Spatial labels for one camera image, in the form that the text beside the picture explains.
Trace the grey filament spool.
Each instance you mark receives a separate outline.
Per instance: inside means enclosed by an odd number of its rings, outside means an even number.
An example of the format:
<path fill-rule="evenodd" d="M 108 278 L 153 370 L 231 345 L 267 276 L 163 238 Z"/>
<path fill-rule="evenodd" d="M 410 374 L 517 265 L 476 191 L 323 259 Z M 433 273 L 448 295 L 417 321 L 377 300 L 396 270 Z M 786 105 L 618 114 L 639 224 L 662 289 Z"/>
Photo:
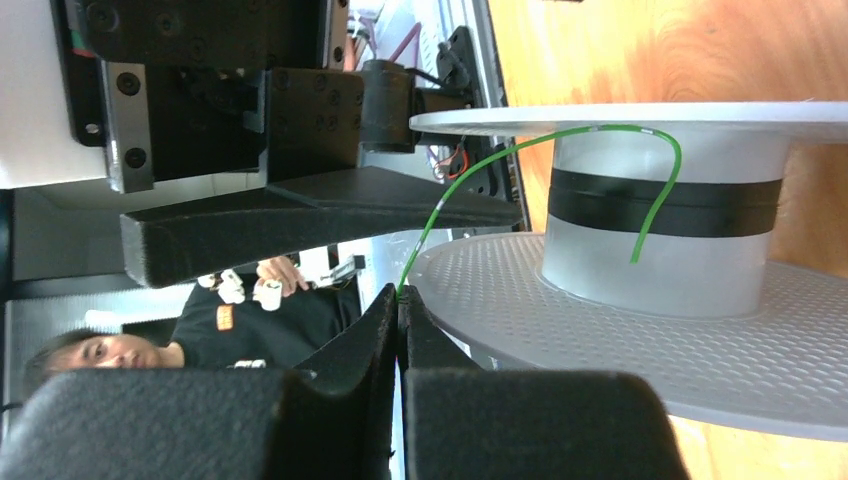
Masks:
<path fill-rule="evenodd" d="M 544 233 L 418 257 L 436 322 L 510 366 L 629 372 L 675 416 L 847 438 L 847 283 L 768 258 L 790 144 L 843 143 L 843 102 L 560 105 L 412 118 L 554 143 Z"/>

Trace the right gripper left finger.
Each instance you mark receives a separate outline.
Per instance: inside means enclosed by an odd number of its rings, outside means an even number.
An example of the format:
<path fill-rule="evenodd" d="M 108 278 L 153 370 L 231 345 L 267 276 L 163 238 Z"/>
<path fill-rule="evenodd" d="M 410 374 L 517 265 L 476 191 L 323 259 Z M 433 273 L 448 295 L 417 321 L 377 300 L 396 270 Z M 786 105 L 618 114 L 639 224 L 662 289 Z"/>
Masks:
<path fill-rule="evenodd" d="M 1 446 L 5 479 L 386 479 L 397 301 L 285 370 L 78 369 Z"/>

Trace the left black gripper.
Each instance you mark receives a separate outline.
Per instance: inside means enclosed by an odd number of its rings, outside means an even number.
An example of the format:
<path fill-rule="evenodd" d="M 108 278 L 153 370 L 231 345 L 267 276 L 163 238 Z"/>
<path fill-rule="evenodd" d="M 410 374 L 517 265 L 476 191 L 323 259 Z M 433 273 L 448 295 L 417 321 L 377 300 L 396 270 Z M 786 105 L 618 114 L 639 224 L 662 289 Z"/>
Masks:
<path fill-rule="evenodd" d="M 72 138 L 114 190 L 231 170 L 279 181 L 409 153 L 408 70 L 342 69 L 345 1 L 54 1 Z M 127 275 L 150 288 L 282 254 L 423 228 L 448 189 L 365 167 L 121 216 Z"/>

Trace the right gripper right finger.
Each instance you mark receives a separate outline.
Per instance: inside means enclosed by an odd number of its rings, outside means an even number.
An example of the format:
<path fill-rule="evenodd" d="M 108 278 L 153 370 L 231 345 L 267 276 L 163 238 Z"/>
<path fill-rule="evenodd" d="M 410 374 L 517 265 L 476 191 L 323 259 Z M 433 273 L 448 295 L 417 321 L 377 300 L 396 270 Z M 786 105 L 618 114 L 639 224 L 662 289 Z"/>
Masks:
<path fill-rule="evenodd" d="M 486 370 L 398 297 L 404 466 L 410 479 L 684 479 L 667 412 L 642 378 Z"/>

